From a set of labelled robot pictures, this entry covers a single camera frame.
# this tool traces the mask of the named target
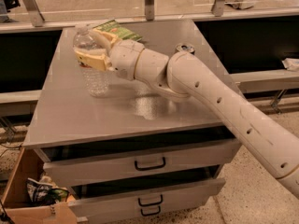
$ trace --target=robotic arm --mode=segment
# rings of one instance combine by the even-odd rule
[[[110,70],[139,80],[176,102],[193,96],[214,112],[262,166],[299,199],[299,139],[227,87],[188,52],[170,59],[141,43],[123,40],[109,53]]]

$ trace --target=cable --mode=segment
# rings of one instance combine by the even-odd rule
[[[15,149],[15,148],[20,148],[22,146],[22,143],[18,146],[15,146],[15,147],[9,147],[9,146],[6,146],[4,144],[0,144],[0,146],[4,147],[4,148],[8,148],[8,149]]]
[[[18,145],[18,146],[15,146],[15,147],[7,147],[7,146],[5,146],[5,145],[3,145],[3,144],[0,144],[0,146],[7,148],[6,150],[4,150],[4,151],[0,154],[0,158],[1,158],[7,151],[19,151],[20,148],[21,148],[21,146],[22,146],[22,143],[21,143],[20,145]]]

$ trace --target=gray tabletop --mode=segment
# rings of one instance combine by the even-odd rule
[[[239,92],[192,21],[153,21],[124,26],[141,34],[141,42],[147,48],[169,56],[175,53],[176,44],[192,43],[195,55]],[[91,97],[72,50],[74,35],[74,28],[63,30],[23,144],[25,147],[56,147],[221,125],[216,116],[194,98],[177,104],[155,94],[141,82],[122,80],[112,73],[108,75],[107,96]]]

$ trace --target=green object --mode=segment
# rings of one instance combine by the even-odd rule
[[[112,33],[114,35],[117,35],[122,40],[131,39],[134,41],[139,41],[142,38],[141,35],[134,33],[131,30],[121,26],[115,20],[108,21],[106,23],[95,26],[93,28],[100,30],[102,32],[107,32],[107,33]]]
[[[61,201],[68,197],[69,192],[65,189],[50,189],[48,195],[51,196],[54,200]]]

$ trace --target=bottle cap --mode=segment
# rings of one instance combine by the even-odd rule
[[[85,34],[88,31],[88,27],[86,24],[78,24],[75,26],[75,28],[80,34]]]

